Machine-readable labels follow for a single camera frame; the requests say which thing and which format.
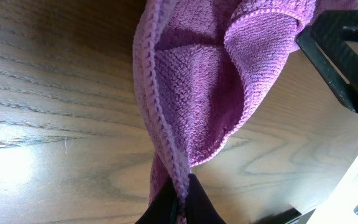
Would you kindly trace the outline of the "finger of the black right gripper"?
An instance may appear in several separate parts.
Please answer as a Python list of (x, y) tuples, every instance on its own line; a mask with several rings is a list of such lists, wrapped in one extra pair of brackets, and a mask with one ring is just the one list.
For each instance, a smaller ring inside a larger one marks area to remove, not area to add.
[(338, 102), (358, 114), (358, 10), (324, 11), (296, 42)]

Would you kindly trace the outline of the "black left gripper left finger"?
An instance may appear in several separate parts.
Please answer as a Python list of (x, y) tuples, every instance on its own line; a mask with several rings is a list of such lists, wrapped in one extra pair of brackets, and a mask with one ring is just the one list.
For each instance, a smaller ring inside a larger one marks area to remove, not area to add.
[(168, 178), (145, 213), (135, 224), (176, 224), (178, 197), (171, 178)]

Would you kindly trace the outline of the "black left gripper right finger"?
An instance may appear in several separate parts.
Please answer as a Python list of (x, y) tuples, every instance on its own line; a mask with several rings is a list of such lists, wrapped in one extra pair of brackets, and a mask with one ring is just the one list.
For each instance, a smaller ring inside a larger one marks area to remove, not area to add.
[(189, 191), (186, 197), (187, 224), (226, 224), (213, 207), (201, 183), (189, 174)]

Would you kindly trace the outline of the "purple microfiber cloth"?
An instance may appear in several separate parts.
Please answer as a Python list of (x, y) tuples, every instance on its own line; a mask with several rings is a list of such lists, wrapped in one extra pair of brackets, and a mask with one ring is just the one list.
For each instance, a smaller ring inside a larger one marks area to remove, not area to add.
[(149, 0), (133, 41), (135, 95), (155, 146), (149, 205), (168, 178), (186, 223), (188, 175), (254, 114), (327, 10), (358, 1)]

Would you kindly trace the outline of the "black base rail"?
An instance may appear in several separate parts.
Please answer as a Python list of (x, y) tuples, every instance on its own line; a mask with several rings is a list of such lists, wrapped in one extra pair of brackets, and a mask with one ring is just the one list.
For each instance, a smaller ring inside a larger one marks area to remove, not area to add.
[(291, 208), (282, 213), (264, 217), (252, 224), (307, 224), (314, 212), (315, 209), (308, 213), (300, 213), (297, 209)]

